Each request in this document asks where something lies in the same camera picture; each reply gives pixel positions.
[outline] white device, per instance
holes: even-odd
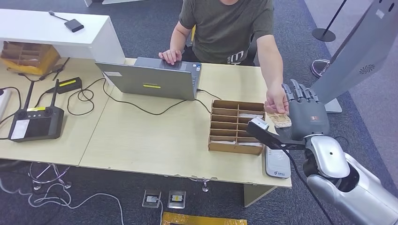
[[[290,177],[290,160],[282,150],[266,148],[265,154],[265,172],[268,176],[278,178]]]
[[[0,89],[0,121],[3,119],[4,112],[6,111],[7,104],[11,97],[10,90]]]
[[[159,208],[161,198],[161,191],[159,190],[145,190],[144,199],[142,200],[142,207],[145,208]]]

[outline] cardboard box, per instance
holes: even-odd
[[[240,117],[242,113],[259,115],[265,119],[263,103],[215,100],[212,103],[210,119],[210,151],[225,151],[260,155],[264,145],[246,132],[252,118]],[[260,146],[246,146],[243,143],[259,143]]]
[[[18,72],[44,75],[51,71],[60,55],[52,45],[5,41],[0,59]]]

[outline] paper money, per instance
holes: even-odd
[[[286,128],[291,126],[291,120],[286,114],[267,113],[267,116],[275,124],[276,128]]]

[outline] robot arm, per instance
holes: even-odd
[[[289,100],[291,138],[269,132],[268,124],[258,118],[249,122],[247,132],[271,149],[304,150],[303,170],[309,187],[353,222],[398,225],[398,199],[327,136],[329,120],[315,92],[292,82],[295,94],[283,84]]]

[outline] yellow mat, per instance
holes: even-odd
[[[197,217],[171,212],[164,212],[162,225],[247,225],[245,219],[225,219],[211,217]]]

